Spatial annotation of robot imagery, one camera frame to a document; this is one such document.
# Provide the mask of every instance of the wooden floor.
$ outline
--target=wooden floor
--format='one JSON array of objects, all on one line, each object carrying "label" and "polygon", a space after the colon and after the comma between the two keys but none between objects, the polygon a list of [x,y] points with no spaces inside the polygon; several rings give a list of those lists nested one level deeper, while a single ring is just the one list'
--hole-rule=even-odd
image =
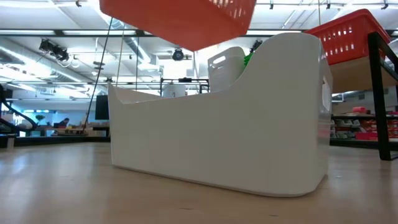
[{"label": "wooden floor", "polygon": [[270,198],[115,168],[108,143],[18,148],[0,152],[0,224],[398,223],[398,161],[339,147],[329,161],[314,193]]}]

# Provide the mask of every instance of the red plastic basket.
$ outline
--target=red plastic basket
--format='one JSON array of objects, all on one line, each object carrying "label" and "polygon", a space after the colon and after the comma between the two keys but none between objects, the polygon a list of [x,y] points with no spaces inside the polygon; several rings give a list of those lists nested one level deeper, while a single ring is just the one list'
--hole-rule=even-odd
[{"label": "red plastic basket", "polygon": [[101,11],[188,50],[246,34],[256,0],[100,0]]},{"label": "red plastic basket", "polygon": [[306,31],[321,39],[329,65],[369,55],[368,34],[378,32],[387,43],[387,32],[367,9],[360,9]]}]

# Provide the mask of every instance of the floor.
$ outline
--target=floor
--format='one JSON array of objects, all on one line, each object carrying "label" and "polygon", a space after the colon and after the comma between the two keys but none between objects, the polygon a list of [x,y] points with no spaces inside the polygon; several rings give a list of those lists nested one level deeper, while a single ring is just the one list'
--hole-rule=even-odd
[{"label": "floor", "polygon": [[333,147],[314,193],[270,198],[115,168],[109,143],[0,152],[1,224],[398,223],[398,161]]}]

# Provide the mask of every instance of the ceiling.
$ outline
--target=ceiling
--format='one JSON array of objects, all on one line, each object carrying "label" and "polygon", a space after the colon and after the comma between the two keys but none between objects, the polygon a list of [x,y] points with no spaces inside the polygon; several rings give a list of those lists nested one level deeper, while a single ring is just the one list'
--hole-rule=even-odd
[{"label": "ceiling", "polygon": [[[388,0],[389,7],[382,10],[384,1],[365,0],[365,1],[343,1],[343,0],[321,0],[320,11],[318,11],[317,0],[257,0],[257,6],[252,17],[250,29],[311,29],[324,24],[332,19],[351,13],[360,8],[370,8],[373,16],[385,29],[398,28],[398,0]],[[80,1],[82,7],[77,7],[75,1],[68,0],[23,0],[23,1],[0,1],[0,29],[108,29],[109,17],[101,13],[98,6],[98,0]],[[126,26],[127,29],[134,29],[133,26]],[[71,58],[66,63],[57,63],[57,61],[49,54],[43,54],[39,50],[42,39],[50,39],[51,42],[65,47]],[[197,60],[198,77],[207,76],[207,59],[218,52],[229,47],[240,46],[246,52],[257,39],[266,40],[266,37],[240,37],[234,40],[224,42],[219,45],[208,47],[207,49],[195,52]],[[59,80],[74,82],[74,79],[95,80],[96,65],[94,61],[101,60],[101,54],[106,45],[106,54],[104,57],[103,69],[101,71],[100,80],[106,77],[130,77],[135,79],[138,74],[139,82],[158,82],[161,71],[159,65],[163,67],[176,66],[170,59],[172,52],[177,45],[162,40],[158,37],[141,37],[135,38],[139,41],[142,51],[152,58],[155,55],[157,59],[155,69],[146,69],[140,67],[137,69],[137,55],[125,41],[120,37],[112,37],[108,39],[100,37],[98,41],[94,37],[7,37],[9,45],[16,44],[26,49],[23,54],[29,54],[30,58],[34,58],[38,63],[42,63],[52,70],[58,71]],[[398,42],[394,42],[392,48],[398,52]],[[171,78],[186,77],[187,74],[193,74],[192,55],[193,52],[183,49],[184,54],[189,55],[189,63],[184,62],[186,69],[178,69],[176,74],[171,74]],[[142,89],[150,89],[150,86],[141,85]]]}]

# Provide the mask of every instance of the person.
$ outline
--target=person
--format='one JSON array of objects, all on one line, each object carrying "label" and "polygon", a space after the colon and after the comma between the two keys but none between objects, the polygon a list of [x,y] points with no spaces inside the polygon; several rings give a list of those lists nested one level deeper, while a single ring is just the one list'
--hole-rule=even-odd
[{"label": "person", "polygon": [[59,122],[59,126],[66,127],[68,126],[69,118],[65,118],[63,121]]}]

